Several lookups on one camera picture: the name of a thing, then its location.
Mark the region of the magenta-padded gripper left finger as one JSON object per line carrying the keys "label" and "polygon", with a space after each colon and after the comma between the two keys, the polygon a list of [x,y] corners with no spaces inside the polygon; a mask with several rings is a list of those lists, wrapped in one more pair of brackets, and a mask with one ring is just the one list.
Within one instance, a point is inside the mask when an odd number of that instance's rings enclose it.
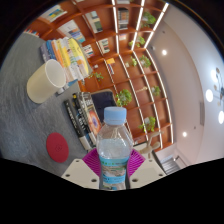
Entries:
{"label": "magenta-padded gripper left finger", "polygon": [[84,188],[98,189],[100,175],[101,164],[97,149],[94,148],[83,159],[74,159],[62,178]]}

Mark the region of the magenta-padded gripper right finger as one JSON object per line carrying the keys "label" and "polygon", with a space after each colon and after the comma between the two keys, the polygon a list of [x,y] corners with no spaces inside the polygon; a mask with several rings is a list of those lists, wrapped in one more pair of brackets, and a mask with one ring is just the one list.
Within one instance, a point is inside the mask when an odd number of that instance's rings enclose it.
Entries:
{"label": "magenta-padded gripper right finger", "polygon": [[127,163],[127,176],[131,189],[146,186],[166,176],[154,159],[146,159],[133,149]]}

